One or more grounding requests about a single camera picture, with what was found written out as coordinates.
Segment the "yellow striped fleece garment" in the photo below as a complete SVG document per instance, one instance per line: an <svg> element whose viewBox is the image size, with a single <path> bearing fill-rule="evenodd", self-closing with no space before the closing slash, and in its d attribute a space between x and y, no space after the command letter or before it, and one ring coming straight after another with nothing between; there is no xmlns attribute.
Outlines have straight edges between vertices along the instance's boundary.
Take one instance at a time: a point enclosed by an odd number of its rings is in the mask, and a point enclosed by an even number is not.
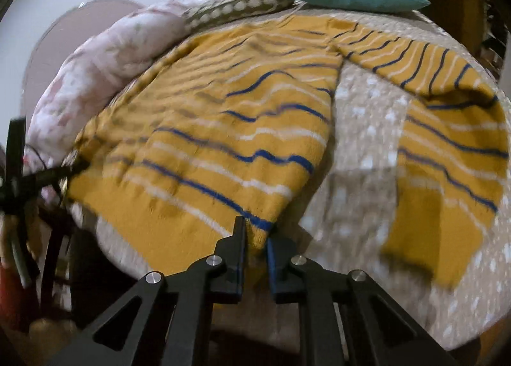
<svg viewBox="0 0 511 366"><path fill-rule="evenodd" d="M182 43L87 123L69 195L163 272L208 254L237 216L261 248L326 152L344 61L412 97L383 252L455 286L507 180L504 111L454 51L362 23L291 16Z"/></svg>

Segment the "pink floral duvet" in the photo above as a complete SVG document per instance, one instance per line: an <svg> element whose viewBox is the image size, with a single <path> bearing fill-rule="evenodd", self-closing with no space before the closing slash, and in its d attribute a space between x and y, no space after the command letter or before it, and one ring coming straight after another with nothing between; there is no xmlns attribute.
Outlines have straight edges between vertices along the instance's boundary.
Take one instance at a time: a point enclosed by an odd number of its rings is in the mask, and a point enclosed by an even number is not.
<svg viewBox="0 0 511 366"><path fill-rule="evenodd" d="M185 12L224 0L170 0L136 10L89 37L62 63L35 105L24 171L58 166L85 124L154 60L187 37Z"/></svg>

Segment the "olive dotted bolster pillow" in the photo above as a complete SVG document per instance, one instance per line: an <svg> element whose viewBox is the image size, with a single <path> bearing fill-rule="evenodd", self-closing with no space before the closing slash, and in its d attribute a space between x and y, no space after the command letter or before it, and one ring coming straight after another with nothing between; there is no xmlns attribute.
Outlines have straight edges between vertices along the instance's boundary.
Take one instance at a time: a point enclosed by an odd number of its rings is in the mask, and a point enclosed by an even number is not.
<svg viewBox="0 0 511 366"><path fill-rule="evenodd" d="M244 18L284 11L294 0L224 0L206 3L187 10L184 14L186 29L197 33Z"/></svg>

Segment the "pink rounded headboard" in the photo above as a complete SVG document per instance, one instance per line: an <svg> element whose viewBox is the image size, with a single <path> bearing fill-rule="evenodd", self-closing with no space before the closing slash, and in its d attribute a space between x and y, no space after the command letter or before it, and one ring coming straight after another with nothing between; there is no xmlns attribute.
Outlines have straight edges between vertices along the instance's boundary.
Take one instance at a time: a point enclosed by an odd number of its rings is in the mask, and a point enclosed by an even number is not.
<svg viewBox="0 0 511 366"><path fill-rule="evenodd" d="M37 102L65 59L142 5L131 0L92 0L57 18L35 44L23 74L21 115L31 121Z"/></svg>

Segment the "beige polka dot quilt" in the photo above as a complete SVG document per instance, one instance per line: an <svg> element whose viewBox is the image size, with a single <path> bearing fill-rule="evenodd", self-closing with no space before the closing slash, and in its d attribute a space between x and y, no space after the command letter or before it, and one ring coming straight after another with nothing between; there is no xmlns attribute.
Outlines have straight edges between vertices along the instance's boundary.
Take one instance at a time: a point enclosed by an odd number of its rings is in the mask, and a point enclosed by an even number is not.
<svg viewBox="0 0 511 366"><path fill-rule="evenodd" d="M311 11L283 14L210 29L182 43L212 31L291 16L362 23L371 29L452 50L495 92L507 126L507 180L493 225L455 286L442 286L424 267L383 252L398 207L396 153L412 97L389 80L374 76L351 61L344 61L340 69L326 152L302 191L285 207L269 231L270 234L276 230L293 238L302 253L328 270L364 269L443 347L451 349L465 344L510 312L510 103L486 78L482 68L451 39L413 32L405 25L391 29L365 16ZM137 257L135 270L143 267L159 270L117 228L87 206L78 204L113 229L123 249ZM263 249L269 235L263 247L255 248L249 242L251 233L248 224L247 292L240 305L215 309L213 323L223 331L245 334L265 343L293 346L296 311L274 307L269 298L268 275L263 266Z"/></svg>

